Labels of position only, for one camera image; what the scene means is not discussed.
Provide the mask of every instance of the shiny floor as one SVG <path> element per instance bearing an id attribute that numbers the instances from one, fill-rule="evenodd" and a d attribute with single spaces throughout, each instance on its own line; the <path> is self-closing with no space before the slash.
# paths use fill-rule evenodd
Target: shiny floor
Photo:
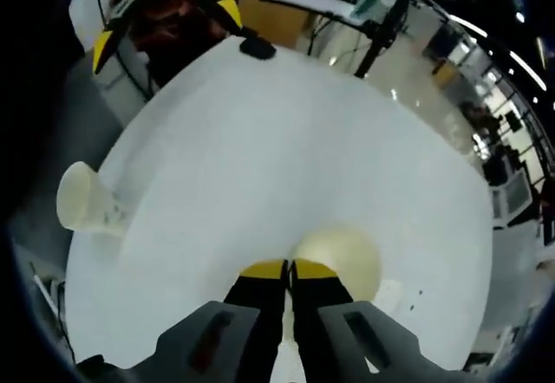
<path id="1" fill-rule="evenodd" d="M 317 53 L 318 60 L 327 66 L 332 64 L 340 72 L 354 74 L 368 46 L 369 40 L 360 33 L 337 25 Z M 306 53 L 307 47 L 308 41 L 303 39 L 297 50 Z M 434 64 L 421 51 L 422 47 L 410 37 L 398 35 L 391 48 L 377 58 L 365 80 L 417 114 L 481 173 L 481 161 L 473 149 L 474 130 L 434 83 Z"/>

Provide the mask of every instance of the floor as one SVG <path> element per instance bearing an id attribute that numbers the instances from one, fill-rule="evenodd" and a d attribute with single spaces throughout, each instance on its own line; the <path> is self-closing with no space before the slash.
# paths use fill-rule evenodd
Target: floor
<path id="1" fill-rule="evenodd" d="M 333 64 L 340 72 L 354 74 L 366 53 L 369 40 L 339 24 L 331 33 L 321 52 L 317 52 L 316 48 L 313 53 L 316 51 L 318 60 L 323 64 Z M 308 40 L 301 38 L 297 50 L 306 53 L 307 48 Z M 409 36 L 398 35 L 391 48 L 375 61 L 365 81 L 421 117 L 481 173 L 481 160 L 474 151 L 474 130 L 459 108 L 434 84 L 434 64 L 420 51 Z"/>

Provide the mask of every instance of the black pole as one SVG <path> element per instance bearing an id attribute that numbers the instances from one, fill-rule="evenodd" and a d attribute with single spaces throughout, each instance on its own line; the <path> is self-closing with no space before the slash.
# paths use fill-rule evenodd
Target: black pole
<path id="1" fill-rule="evenodd" d="M 380 25 L 372 37 L 372 45 L 370 45 L 369 50 L 358 66 L 358 70 L 355 72 L 355 77 L 364 78 L 366 73 L 375 59 L 380 54 L 383 47 L 387 45 L 390 39 L 395 36 L 395 28 L 402 20 L 402 16 L 407 12 L 408 4 L 410 0 L 396 0 L 395 4 L 391 7 L 388 14 L 383 19 L 382 25 Z"/>

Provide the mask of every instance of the white plastic cup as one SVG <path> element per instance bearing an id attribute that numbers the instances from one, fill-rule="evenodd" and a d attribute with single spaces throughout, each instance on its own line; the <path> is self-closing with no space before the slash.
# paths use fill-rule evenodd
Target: white plastic cup
<path id="1" fill-rule="evenodd" d="M 75 162 L 63 174 L 55 204 L 66 229 L 116 236 L 127 229 L 127 210 L 84 162 Z"/>

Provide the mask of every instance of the white table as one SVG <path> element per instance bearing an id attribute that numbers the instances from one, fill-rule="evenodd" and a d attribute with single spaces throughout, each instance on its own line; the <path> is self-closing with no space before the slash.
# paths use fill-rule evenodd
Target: white table
<path id="1" fill-rule="evenodd" d="M 308 10 L 317 14 L 330 17 L 334 20 L 359 29 L 365 22 L 365 19 L 353 17 L 351 13 L 355 8 L 352 3 L 342 0 L 263 0 L 266 2 L 281 3 L 294 8 Z"/>
<path id="2" fill-rule="evenodd" d="M 76 358 L 131 367 L 161 332 L 223 297 L 239 269 L 345 222 L 369 234 L 384 277 L 402 283 L 394 318 L 429 359 L 462 367 L 492 264 L 485 181 L 364 81 L 288 49 L 259 61 L 240 42 L 167 84 L 102 165 L 137 210 L 124 243 L 74 235 L 66 312 Z"/>

